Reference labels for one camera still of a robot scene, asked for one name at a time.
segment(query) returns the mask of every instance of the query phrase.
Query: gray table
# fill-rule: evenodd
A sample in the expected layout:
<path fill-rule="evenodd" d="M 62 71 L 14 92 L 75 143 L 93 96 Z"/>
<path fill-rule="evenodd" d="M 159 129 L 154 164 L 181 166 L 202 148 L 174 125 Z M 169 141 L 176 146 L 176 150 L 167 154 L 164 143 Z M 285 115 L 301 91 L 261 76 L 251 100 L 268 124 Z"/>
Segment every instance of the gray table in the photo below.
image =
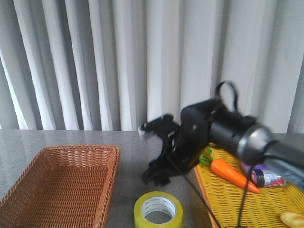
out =
<path fill-rule="evenodd" d="M 277 134 L 276 137 L 304 149 L 304 134 Z M 0 130 L 0 198 L 41 149 L 63 144 L 113 144 L 121 149 L 106 227 L 133 227 L 135 202 L 155 190 L 168 192 L 181 202 L 183 228 L 211 227 L 205 207 L 182 177 L 172 178 L 165 187 L 155 187 L 152 183 L 144 185 L 140 175 L 149 161 L 159 155 L 162 145 L 156 137 L 141 141 L 137 132 Z M 194 172 L 188 177 L 198 188 Z"/>

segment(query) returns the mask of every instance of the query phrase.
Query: table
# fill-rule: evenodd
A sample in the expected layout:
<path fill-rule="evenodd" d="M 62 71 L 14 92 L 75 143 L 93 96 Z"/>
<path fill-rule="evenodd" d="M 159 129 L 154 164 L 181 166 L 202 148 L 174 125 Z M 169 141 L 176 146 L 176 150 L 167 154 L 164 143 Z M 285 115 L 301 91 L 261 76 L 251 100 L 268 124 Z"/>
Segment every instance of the table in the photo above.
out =
<path fill-rule="evenodd" d="M 276 134 L 278 139 L 303 148 L 304 134 Z M 0 130 L 0 198 L 2 199 L 34 156 L 47 146 L 63 144 L 113 144 L 121 149 L 106 227 L 133 227 L 133 207 L 143 194 L 160 190 L 174 195 L 184 209 L 183 228 L 211 227 L 206 208 L 182 177 L 167 186 L 145 185 L 140 175 L 161 151 L 161 141 L 141 141 L 137 132 Z M 198 188 L 191 171 L 190 180 Z"/>

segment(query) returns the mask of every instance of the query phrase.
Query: tape roll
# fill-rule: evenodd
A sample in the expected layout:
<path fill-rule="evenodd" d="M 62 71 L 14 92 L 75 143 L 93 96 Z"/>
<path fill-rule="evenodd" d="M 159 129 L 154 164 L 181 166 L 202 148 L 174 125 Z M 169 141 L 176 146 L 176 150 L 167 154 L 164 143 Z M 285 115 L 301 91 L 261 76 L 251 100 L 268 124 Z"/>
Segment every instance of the tape roll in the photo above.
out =
<path fill-rule="evenodd" d="M 155 211 L 171 217 L 168 222 L 157 224 L 145 217 Z M 134 205 L 135 228 L 181 228 L 183 209 L 181 203 L 172 195 L 162 191 L 152 191 L 142 195 Z"/>

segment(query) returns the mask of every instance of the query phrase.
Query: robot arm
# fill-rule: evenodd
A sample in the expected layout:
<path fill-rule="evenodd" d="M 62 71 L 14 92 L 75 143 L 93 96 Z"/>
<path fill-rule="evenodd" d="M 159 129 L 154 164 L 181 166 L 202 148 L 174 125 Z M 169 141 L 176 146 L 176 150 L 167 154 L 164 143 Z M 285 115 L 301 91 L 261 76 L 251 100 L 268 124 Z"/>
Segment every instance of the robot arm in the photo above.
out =
<path fill-rule="evenodd" d="M 226 82 L 235 95 L 235 110 L 229 111 L 219 95 L 224 83 L 217 86 L 214 99 L 183 108 L 181 125 L 173 121 L 173 116 L 164 115 L 139 127 L 140 135 L 155 133 L 163 141 L 160 156 L 150 162 L 142 180 L 165 185 L 180 171 L 188 173 L 198 164 L 202 150 L 213 142 L 248 165 L 264 163 L 304 191 L 304 152 L 276 140 L 254 117 L 242 116 L 237 109 L 236 90 Z"/>

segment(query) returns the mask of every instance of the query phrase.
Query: curtain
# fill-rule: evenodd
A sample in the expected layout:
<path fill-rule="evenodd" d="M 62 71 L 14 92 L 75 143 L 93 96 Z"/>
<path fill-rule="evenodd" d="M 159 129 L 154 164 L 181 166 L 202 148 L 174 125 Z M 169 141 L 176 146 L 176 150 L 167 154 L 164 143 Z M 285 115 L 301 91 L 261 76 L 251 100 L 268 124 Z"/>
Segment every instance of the curtain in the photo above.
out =
<path fill-rule="evenodd" d="M 304 133 L 303 57 L 302 0 L 1 0 L 0 128 L 179 122 L 231 80 L 243 115 Z"/>

